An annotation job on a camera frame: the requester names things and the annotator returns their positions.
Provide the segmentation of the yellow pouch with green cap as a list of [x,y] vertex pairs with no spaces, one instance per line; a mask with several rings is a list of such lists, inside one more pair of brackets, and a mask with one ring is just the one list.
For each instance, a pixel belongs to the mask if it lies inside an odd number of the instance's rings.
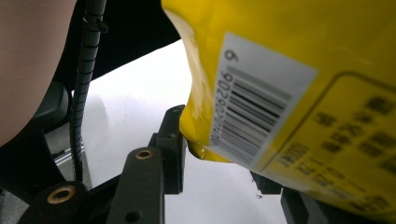
[[396,224],[396,0],[161,0],[191,153]]

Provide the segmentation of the metal floor rail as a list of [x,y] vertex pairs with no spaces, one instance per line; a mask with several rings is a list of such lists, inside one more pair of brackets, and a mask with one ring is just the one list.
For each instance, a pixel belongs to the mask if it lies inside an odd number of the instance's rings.
[[64,164],[67,161],[73,160],[71,149],[65,149],[57,153],[52,154],[52,158],[54,159],[57,166]]

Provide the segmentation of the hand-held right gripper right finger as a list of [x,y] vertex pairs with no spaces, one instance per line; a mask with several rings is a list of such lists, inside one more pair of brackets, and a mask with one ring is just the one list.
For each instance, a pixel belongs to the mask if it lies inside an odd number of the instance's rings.
[[297,191],[285,188],[262,175],[250,173],[261,194],[280,195],[280,203],[288,224],[308,224],[308,210]]

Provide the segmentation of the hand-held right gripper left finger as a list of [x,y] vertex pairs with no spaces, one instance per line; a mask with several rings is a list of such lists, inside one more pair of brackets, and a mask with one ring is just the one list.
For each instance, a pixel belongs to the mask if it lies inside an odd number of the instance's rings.
[[180,131],[179,120],[184,108],[184,105],[169,108],[159,131],[151,136],[148,143],[162,153],[165,194],[179,194],[183,191],[187,143]]

